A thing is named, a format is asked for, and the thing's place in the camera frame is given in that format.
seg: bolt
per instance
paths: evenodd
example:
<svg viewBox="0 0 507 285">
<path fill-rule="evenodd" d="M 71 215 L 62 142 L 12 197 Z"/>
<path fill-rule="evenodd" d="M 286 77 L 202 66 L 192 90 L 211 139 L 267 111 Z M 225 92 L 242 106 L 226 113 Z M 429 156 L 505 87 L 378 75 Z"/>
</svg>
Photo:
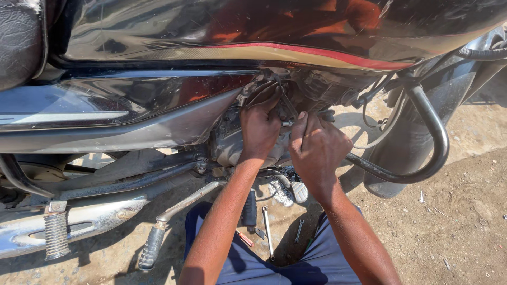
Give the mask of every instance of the bolt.
<svg viewBox="0 0 507 285">
<path fill-rule="evenodd" d="M 200 162 L 197 163 L 197 172 L 199 174 L 204 174 L 206 172 L 206 167 L 208 166 L 208 160 L 206 158 L 200 158 Z"/>
<path fill-rule="evenodd" d="M 127 217 L 127 212 L 125 212 L 125 211 L 120 211 L 120 212 L 118 212 L 118 214 L 116 214 L 116 216 L 117 216 L 119 219 L 126 219 L 126 218 L 128 218 L 128 217 Z"/>
</svg>

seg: black leather seat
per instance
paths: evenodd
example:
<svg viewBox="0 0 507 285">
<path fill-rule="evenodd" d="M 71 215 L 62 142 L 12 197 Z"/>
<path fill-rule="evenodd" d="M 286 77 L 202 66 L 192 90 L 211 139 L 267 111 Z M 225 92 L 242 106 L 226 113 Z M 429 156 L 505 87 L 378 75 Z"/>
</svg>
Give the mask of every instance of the black leather seat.
<svg viewBox="0 0 507 285">
<path fill-rule="evenodd" d="M 44 55 L 44 0 L 0 0 L 0 91 L 28 81 Z"/>
</svg>

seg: human hand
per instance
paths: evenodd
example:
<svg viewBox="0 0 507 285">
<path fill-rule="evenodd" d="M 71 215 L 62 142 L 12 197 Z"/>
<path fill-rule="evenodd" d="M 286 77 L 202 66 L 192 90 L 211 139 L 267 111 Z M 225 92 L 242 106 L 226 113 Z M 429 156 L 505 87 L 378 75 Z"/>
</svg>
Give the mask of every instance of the human hand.
<svg viewBox="0 0 507 285">
<path fill-rule="evenodd" d="M 291 153 L 294 170 L 319 203 L 330 200 L 336 168 L 352 149 L 352 141 L 317 114 L 301 112 L 292 126 Z"/>
<path fill-rule="evenodd" d="M 276 143 L 281 121 L 274 107 L 282 96 L 278 83 L 270 81 L 257 87 L 250 101 L 241 109 L 243 152 L 240 160 L 259 158 L 263 161 Z"/>
</svg>

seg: blue pants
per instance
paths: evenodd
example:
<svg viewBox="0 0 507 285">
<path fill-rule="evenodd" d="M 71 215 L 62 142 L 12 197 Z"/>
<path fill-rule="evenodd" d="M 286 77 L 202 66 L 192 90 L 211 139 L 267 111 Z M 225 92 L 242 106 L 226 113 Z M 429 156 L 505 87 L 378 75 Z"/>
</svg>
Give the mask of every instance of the blue pants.
<svg viewBox="0 0 507 285">
<path fill-rule="evenodd" d="M 210 208 L 211 203 L 200 202 L 187 215 L 185 259 Z M 343 256 L 325 212 L 320 215 L 318 224 L 315 238 L 303 256 L 297 263 L 284 267 L 276 267 L 262 260 L 238 235 L 234 235 L 231 249 L 216 283 L 360 284 L 357 275 Z"/>
</svg>

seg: fuel tank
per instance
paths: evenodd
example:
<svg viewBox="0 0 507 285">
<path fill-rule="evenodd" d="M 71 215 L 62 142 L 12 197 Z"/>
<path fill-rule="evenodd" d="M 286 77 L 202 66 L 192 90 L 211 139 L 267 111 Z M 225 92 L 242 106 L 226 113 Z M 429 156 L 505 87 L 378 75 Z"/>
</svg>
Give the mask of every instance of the fuel tank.
<svg viewBox="0 0 507 285">
<path fill-rule="evenodd" d="M 50 29 L 50 60 L 386 71 L 506 20 L 507 0 L 71 0 Z"/>
</svg>

